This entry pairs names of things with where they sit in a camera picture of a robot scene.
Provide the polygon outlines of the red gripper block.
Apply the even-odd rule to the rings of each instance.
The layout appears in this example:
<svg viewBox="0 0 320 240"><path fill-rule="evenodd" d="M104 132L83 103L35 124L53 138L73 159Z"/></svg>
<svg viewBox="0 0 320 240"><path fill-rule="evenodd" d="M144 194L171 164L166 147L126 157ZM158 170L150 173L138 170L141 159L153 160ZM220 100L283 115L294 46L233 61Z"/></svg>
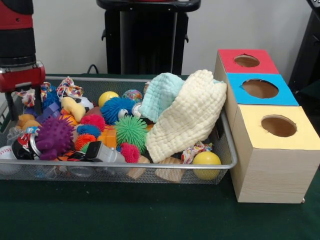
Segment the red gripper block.
<svg viewBox="0 0 320 240"><path fill-rule="evenodd" d="M45 76L45 67L41 61L29 66L0 67L0 92L5 93L12 121L19 119L12 92L26 87L34 88L34 110L38 115L42 114L40 85L45 81Z"/></svg>

